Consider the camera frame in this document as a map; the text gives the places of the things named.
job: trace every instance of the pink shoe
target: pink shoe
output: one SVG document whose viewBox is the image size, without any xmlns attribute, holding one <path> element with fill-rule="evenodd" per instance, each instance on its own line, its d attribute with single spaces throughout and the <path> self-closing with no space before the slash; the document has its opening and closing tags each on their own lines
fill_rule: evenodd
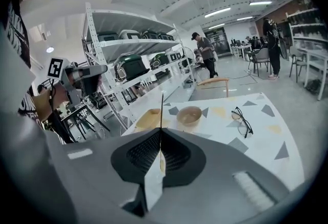
<svg viewBox="0 0 328 224">
<path fill-rule="evenodd" d="M 276 79 L 278 79 L 278 75 L 276 75 L 276 74 L 271 74 L 271 75 L 269 75 L 269 79 L 270 80 L 276 80 Z"/>
</svg>

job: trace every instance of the brown wall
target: brown wall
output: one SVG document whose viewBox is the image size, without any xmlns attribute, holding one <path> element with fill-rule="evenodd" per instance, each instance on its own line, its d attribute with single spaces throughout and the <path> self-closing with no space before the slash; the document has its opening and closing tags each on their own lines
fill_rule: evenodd
<svg viewBox="0 0 328 224">
<path fill-rule="evenodd" d="M 303 11 L 308 9 L 304 4 L 299 4 L 301 0 L 292 0 L 288 4 L 285 4 L 284 6 L 281 6 L 277 10 L 273 11 L 272 13 L 269 13 L 266 15 L 266 17 L 271 18 L 273 21 L 275 21 L 277 24 L 286 21 L 286 13 L 292 14 L 296 13 L 298 10 Z M 256 22 L 256 27 L 258 30 L 258 33 L 260 36 L 263 36 L 263 17 L 257 20 Z"/>
</svg>

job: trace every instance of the white table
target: white table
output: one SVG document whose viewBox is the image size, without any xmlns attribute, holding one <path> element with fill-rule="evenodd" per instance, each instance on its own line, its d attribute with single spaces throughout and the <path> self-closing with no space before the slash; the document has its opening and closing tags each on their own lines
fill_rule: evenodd
<svg viewBox="0 0 328 224">
<path fill-rule="evenodd" d="M 326 82 L 326 75 L 327 75 L 327 68 L 328 68 L 327 65 L 328 52 L 326 50 L 319 50 L 319 49 L 315 49 L 315 50 L 299 49 L 299 51 L 306 53 L 306 75 L 305 75 L 304 87 L 308 85 L 310 66 L 316 67 L 319 70 L 323 71 L 321 87 L 318 95 L 318 101 L 320 101 Z"/>
<path fill-rule="evenodd" d="M 246 59 L 245 59 L 245 53 L 244 53 L 244 50 L 247 49 L 247 48 L 251 48 L 251 47 L 252 47 L 252 45 L 246 45 L 246 46 L 232 46 L 231 49 L 233 50 L 233 54 L 234 54 L 234 56 L 237 55 L 238 57 L 239 57 L 239 50 L 241 50 L 241 51 L 242 51 L 242 57 L 243 57 L 244 60 L 246 60 Z"/>
<path fill-rule="evenodd" d="M 197 106 L 202 110 L 199 124 L 187 130 L 200 137 L 233 146 L 275 174 L 289 190 L 304 182 L 301 158 L 286 123 L 263 94 L 165 104 L 162 126 L 181 129 L 176 120 L 178 110 Z M 231 111 L 239 107 L 254 134 L 244 138 Z M 136 122 L 124 133 L 135 132 Z"/>
</svg>

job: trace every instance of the black eyeglasses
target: black eyeglasses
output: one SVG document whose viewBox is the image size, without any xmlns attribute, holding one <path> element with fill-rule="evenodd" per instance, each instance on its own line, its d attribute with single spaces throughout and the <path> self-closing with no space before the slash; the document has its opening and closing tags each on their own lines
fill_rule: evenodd
<svg viewBox="0 0 328 224">
<path fill-rule="evenodd" d="M 231 111 L 231 116 L 233 120 L 239 120 L 241 118 L 241 122 L 238 126 L 238 131 L 241 135 L 246 138 L 248 133 L 253 134 L 253 129 L 251 128 L 250 123 L 245 120 L 241 110 L 238 107 L 236 107 L 234 111 Z"/>
</svg>

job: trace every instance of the floor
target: floor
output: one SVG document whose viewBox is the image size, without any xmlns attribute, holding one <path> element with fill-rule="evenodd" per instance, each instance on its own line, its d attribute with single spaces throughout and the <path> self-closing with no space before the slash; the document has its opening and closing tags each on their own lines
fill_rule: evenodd
<svg viewBox="0 0 328 224">
<path fill-rule="evenodd" d="M 295 143 L 298 147 L 306 179 L 309 179 L 317 172 L 321 160 L 328 147 L 326 135 L 328 125 L 326 118 L 328 114 L 328 90 L 324 92 L 321 101 L 317 97 L 303 88 L 305 70 L 302 70 L 296 83 L 295 70 L 289 78 L 290 62 L 281 58 L 280 78 L 278 80 L 268 80 L 267 69 L 264 65 L 259 68 L 257 73 L 248 75 L 248 62 L 242 58 L 234 56 L 220 58 L 216 63 L 216 69 L 220 77 L 228 77 L 229 96 L 239 96 L 251 93 L 263 92 L 275 105 L 281 116 L 285 120 L 291 131 Z M 194 74 L 197 82 L 209 78 L 207 69 L 198 70 Z M 310 73 L 310 78 L 315 78 L 315 72 Z M 210 88 L 196 89 L 190 101 L 225 97 L 226 91 L 224 84 L 211 85 Z M 97 117 L 102 117 L 110 112 L 108 106 L 95 113 Z M 120 123 L 111 116 L 106 122 L 111 132 L 102 130 L 98 123 L 95 124 L 98 138 L 120 136 L 124 129 Z M 73 135 L 83 141 L 80 133 L 75 127 L 71 129 Z M 97 139 L 97 135 L 87 132 L 87 140 Z"/>
</svg>

